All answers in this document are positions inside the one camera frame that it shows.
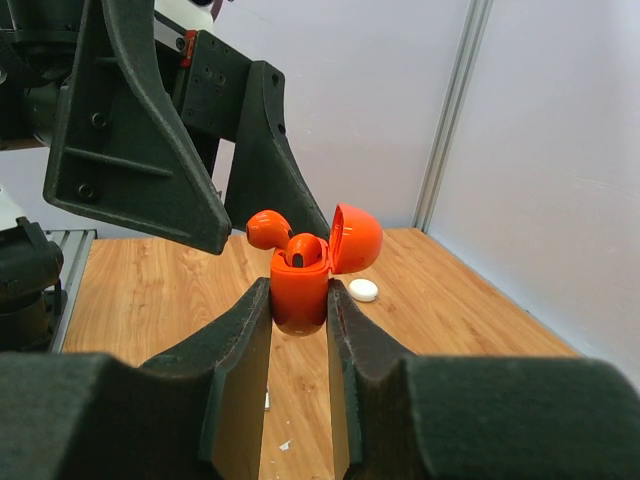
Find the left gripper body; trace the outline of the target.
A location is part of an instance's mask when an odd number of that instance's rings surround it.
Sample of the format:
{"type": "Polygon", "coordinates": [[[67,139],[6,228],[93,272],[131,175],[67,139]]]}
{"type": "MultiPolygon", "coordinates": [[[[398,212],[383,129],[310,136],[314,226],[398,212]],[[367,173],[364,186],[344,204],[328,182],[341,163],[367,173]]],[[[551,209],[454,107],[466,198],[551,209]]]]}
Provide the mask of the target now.
{"type": "Polygon", "coordinates": [[[165,89],[209,174],[219,145],[236,141],[252,63],[215,33],[215,23],[213,34],[187,31],[178,52],[155,40],[165,89]]]}

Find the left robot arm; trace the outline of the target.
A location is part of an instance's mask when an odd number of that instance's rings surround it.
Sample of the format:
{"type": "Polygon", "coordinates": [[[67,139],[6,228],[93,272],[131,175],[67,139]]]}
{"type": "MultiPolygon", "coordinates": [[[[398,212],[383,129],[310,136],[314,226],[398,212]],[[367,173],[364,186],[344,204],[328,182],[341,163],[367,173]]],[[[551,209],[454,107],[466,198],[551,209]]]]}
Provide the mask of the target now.
{"type": "Polygon", "coordinates": [[[284,74],[212,1],[5,1],[1,145],[50,150],[44,199],[212,254],[262,210],[329,234],[291,151],[284,74]]]}

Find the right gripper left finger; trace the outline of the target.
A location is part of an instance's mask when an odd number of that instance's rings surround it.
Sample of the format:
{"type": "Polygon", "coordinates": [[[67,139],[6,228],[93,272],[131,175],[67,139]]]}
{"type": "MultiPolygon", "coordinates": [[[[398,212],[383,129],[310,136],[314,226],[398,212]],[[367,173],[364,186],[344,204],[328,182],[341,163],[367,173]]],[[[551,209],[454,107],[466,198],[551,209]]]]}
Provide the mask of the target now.
{"type": "Polygon", "coordinates": [[[255,479],[270,285],[138,367],[100,353],[1,357],[5,479],[255,479]]]}

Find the orange round case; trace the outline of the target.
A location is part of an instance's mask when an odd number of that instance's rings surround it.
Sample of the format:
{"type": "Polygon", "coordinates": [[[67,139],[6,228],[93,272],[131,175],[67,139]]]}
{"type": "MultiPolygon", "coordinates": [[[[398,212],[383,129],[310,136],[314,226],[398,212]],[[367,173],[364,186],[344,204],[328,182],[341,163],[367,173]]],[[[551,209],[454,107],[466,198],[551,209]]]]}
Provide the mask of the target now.
{"type": "Polygon", "coordinates": [[[380,254],[383,231],[368,212],[339,204],[329,239],[318,238],[323,256],[305,268],[289,267],[285,249],[274,248],[270,267],[272,317],[287,335],[308,336],[320,329],[327,318],[330,276],[355,273],[371,266],[380,254]]]}

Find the orange earbud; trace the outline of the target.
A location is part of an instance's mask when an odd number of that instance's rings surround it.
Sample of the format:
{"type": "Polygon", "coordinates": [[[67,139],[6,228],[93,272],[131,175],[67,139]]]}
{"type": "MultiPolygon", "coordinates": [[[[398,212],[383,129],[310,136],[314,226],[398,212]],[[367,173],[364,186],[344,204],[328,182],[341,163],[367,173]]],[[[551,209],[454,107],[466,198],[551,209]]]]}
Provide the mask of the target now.
{"type": "Polygon", "coordinates": [[[310,233],[293,236],[285,248],[285,262],[292,268],[305,268],[317,263],[323,256],[318,237],[310,233]]]}
{"type": "Polygon", "coordinates": [[[293,237],[288,221],[274,210],[262,210],[253,215],[246,223],[248,243],[261,250],[285,249],[293,237]]]}

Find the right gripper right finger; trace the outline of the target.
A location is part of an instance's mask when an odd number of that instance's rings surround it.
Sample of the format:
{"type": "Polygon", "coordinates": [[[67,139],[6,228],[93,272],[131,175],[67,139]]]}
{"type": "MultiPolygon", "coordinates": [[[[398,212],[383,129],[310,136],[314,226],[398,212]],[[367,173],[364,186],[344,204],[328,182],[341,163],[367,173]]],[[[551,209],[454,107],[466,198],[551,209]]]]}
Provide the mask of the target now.
{"type": "Polygon", "coordinates": [[[425,356],[329,284],[339,479],[635,479],[639,396],[578,357],[425,356]]]}

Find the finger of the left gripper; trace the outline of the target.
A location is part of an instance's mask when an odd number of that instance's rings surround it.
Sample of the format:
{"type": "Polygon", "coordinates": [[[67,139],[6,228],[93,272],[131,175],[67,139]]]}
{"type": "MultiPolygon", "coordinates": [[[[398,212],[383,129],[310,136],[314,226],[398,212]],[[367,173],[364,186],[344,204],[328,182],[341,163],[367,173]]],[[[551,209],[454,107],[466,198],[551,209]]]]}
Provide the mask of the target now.
{"type": "Polygon", "coordinates": [[[43,196],[76,215],[223,251],[231,220],[164,89],[153,2],[85,3],[43,196]]]}
{"type": "Polygon", "coordinates": [[[224,206],[236,230],[268,209],[280,213],[295,234],[327,239],[330,225],[288,142],[284,86],[284,74],[271,64],[251,63],[224,206]]]}

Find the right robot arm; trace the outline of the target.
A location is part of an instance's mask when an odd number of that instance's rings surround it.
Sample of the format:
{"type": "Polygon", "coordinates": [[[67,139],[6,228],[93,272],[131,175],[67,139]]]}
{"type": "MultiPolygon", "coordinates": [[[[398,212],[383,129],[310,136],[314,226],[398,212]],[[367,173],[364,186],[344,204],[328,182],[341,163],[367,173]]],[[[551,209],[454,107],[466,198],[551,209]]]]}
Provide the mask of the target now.
{"type": "Polygon", "coordinates": [[[63,254],[1,198],[1,475],[5,479],[254,479],[271,330],[327,331],[341,479],[635,479],[639,396],[602,361],[417,355],[339,280],[382,232],[340,205],[327,240],[266,210],[247,224],[271,273],[177,345],[131,367],[55,354],[63,254]]]}

